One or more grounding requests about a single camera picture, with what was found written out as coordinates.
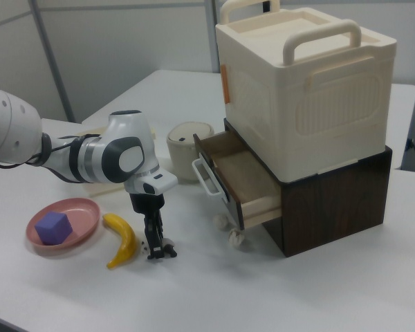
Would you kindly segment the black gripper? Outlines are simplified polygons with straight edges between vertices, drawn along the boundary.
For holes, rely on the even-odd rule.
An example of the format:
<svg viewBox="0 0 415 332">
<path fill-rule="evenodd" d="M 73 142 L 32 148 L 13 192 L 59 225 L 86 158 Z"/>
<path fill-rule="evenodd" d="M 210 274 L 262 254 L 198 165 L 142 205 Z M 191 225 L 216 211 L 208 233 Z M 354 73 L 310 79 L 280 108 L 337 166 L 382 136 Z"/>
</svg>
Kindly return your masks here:
<svg viewBox="0 0 415 332">
<path fill-rule="evenodd" d="M 133 210 L 145 215 L 145 235 L 149 246 L 148 259 L 163 257 L 163 221 L 160 209 L 165 204 L 164 195 L 130 194 Z"/>
</svg>

